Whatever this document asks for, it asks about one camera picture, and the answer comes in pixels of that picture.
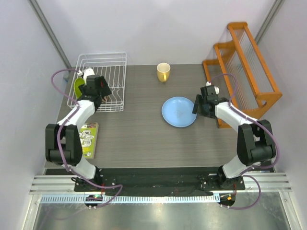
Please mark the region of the light blue plate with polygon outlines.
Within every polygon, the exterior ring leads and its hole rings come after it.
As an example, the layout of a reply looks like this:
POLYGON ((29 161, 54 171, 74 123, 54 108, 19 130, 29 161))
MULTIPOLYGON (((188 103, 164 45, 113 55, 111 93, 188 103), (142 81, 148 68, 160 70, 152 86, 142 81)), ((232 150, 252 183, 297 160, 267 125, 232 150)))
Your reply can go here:
POLYGON ((197 115, 193 114, 194 103, 185 97, 172 97, 164 102, 161 113, 163 119, 174 127, 188 127, 194 123, 197 115))

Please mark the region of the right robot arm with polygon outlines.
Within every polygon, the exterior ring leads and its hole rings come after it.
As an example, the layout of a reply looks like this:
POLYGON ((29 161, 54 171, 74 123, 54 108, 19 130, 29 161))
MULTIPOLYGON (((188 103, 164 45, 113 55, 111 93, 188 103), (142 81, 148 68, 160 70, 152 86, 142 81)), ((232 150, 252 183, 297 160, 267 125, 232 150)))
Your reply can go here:
POLYGON ((229 100, 218 96, 217 87, 201 87, 192 113, 221 119, 237 133, 236 156, 218 169, 216 182, 220 188, 230 189, 251 167, 259 167, 262 162, 277 157, 270 122, 238 110, 229 100))

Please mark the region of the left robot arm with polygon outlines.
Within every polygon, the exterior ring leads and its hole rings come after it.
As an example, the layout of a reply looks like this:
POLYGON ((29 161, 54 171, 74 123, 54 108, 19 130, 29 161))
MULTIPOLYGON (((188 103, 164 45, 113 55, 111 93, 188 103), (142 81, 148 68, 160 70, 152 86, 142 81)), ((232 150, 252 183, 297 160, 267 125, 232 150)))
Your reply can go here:
POLYGON ((75 107, 56 124, 45 129, 45 157, 48 162, 61 165, 67 171, 83 178, 91 191, 101 188, 99 170, 83 156, 79 132, 85 122, 100 107, 102 100, 111 94, 104 76, 89 75, 78 86, 81 96, 75 107))

